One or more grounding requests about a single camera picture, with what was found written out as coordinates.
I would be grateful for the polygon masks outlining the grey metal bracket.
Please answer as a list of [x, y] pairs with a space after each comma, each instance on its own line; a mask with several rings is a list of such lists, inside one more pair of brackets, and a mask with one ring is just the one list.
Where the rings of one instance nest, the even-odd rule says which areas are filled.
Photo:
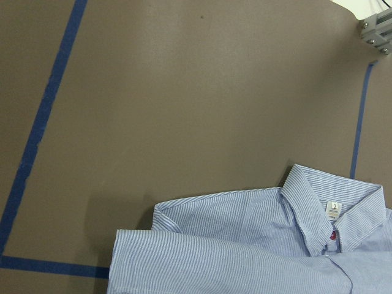
[[385, 55], [391, 54], [391, 7], [360, 21], [360, 37]]

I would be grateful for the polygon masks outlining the light blue striped shirt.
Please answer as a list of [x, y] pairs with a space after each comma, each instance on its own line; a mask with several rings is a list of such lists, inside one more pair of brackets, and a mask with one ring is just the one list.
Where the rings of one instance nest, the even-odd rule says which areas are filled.
[[294, 165], [282, 187], [158, 203], [118, 230], [108, 293], [390, 293], [383, 187]]

